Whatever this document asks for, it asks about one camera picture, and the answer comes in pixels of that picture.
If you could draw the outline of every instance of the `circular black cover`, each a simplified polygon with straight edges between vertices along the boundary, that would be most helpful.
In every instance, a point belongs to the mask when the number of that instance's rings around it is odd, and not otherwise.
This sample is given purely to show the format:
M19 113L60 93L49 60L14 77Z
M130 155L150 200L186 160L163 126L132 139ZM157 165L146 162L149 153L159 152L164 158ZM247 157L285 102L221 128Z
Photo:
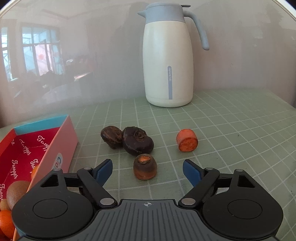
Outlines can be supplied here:
M236 188L210 197L202 208L213 231L237 240L259 239L281 225L280 205L258 188Z
M92 216L93 207L86 197L54 187L31 190L12 210L15 227L35 239L58 239L75 234Z

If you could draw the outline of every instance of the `white sticker with letters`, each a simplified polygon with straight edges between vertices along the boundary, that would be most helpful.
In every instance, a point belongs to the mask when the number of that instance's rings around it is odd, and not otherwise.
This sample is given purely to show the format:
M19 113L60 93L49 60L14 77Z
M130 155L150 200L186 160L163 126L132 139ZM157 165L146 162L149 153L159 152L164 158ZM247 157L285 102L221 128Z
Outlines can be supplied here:
M58 155L57 155L57 157L55 159L55 162L54 162L54 164L52 166L52 169L61 168L62 164L63 164L63 156L62 156L61 153L58 153Z

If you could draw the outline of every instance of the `glossy wall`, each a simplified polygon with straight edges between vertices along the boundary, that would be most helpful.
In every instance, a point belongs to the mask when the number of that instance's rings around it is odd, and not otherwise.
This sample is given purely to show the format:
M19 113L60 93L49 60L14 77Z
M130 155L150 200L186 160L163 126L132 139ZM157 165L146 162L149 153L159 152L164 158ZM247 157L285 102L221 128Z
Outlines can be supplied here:
M137 15L153 1L20 0L0 20L0 125L63 108L144 96ZM296 21L271 0L188 0L194 87L296 90Z

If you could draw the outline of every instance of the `gray ribbed plate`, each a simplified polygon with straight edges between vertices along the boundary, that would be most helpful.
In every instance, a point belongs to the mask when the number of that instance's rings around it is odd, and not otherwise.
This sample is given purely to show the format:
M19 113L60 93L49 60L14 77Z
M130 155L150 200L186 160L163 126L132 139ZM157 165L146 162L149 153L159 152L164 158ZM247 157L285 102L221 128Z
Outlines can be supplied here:
M209 230L193 210L173 200L122 200L98 212L94 221L65 241L226 241Z

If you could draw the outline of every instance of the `silver screw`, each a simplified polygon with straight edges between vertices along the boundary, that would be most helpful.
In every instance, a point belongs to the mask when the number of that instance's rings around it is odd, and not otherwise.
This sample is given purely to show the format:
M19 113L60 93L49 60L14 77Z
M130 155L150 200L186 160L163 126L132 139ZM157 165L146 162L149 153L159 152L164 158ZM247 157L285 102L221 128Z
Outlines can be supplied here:
M181 203L183 203L184 205L193 205L195 203L195 200L193 198L186 197L181 200Z
M111 205L111 204L114 203L114 199L106 197L106 198L101 199L100 203L103 204L103 205Z

